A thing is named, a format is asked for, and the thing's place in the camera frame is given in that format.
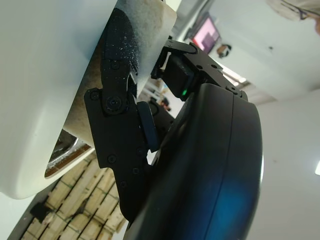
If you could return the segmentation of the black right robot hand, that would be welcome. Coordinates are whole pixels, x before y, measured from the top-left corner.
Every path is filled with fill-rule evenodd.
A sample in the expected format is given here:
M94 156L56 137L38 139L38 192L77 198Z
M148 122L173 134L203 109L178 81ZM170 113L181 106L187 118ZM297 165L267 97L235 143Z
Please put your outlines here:
M263 176L260 117L193 43L167 39L151 76L184 102L177 117L136 100L138 49L115 8L102 33L102 88L84 94L100 168L111 168L126 240L244 240Z

